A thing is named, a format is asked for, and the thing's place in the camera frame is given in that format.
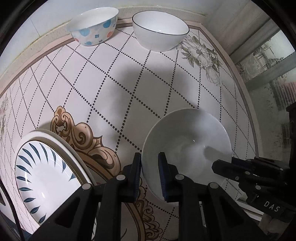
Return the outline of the white bowl blue pink dots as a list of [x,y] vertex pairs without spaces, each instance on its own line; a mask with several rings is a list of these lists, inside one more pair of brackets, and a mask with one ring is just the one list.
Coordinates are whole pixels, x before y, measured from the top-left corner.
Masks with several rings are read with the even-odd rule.
[[91,9],[74,17],[66,28],[81,45],[98,45],[114,33],[118,14],[119,10],[113,7]]

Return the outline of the plain white bowl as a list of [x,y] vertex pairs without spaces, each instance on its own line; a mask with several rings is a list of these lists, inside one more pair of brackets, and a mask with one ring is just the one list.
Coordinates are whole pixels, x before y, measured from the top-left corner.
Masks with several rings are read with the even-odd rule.
[[230,162],[232,149],[225,128],[201,109],[179,109],[160,119],[150,130],[142,149],[142,172],[151,193],[164,200],[158,169],[158,154],[194,182],[223,185],[225,178],[212,170],[214,161]]

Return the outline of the white plate blue leaf pattern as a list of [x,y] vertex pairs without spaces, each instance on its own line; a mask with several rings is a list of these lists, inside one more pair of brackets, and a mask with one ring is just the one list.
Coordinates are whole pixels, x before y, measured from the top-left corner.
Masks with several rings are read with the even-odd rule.
[[15,154],[20,204],[34,233],[80,186],[93,184],[86,166],[67,144],[52,138],[25,137]]

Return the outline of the white bowl dark rim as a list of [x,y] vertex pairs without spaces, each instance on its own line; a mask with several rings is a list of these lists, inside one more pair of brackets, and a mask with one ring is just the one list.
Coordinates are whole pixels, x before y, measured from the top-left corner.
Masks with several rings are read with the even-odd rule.
[[183,20],[162,11],[138,12],[132,17],[132,26],[139,44],[154,52],[175,48],[189,33]]

